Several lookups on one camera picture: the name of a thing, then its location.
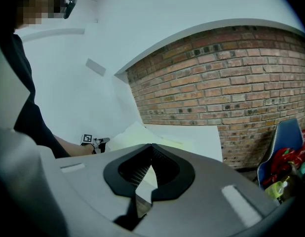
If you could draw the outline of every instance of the brick wall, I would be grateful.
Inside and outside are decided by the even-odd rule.
[[[144,123],[217,125],[225,163],[258,164],[276,124],[305,128],[305,39],[267,27],[205,31],[128,69]]]

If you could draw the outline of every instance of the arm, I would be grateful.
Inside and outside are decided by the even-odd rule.
[[[56,135],[54,135],[54,137],[59,142],[59,144],[66,150],[66,152],[68,154],[70,154],[70,156],[72,156],[72,157],[87,156],[87,155],[92,154],[93,146],[90,144],[85,145],[85,146],[80,146],[80,145],[76,145],[76,144],[67,142],[67,141],[57,137]]]

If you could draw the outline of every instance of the person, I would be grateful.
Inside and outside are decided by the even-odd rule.
[[[53,135],[47,128],[40,109],[35,104],[35,86],[30,63],[25,56],[20,37],[14,33],[16,29],[27,25],[39,24],[44,17],[63,17],[66,0],[9,1],[4,8],[0,7],[0,48],[20,81],[30,92],[14,130],[29,135],[37,145],[49,147],[56,158],[92,154],[94,147],[91,144],[81,146],[69,143]]]

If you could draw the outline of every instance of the black vent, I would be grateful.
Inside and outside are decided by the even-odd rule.
[[[157,149],[149,147],[122,163],[118,172],[126,181],[137,188],[150,165],[156,173],[158,187],[171,182],[180,171],[176,162]]]

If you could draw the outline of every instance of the blue chair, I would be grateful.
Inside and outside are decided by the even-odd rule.
[[[270,150],[264,155],[257,169],[258,184],[261,188],[261,182],[267,174],[268,161],[272,155],[281,148],[293,148],[298,150],[303,146],[303,136],[296,118],[280,122],[275,130],[275,135],[271,143]]]

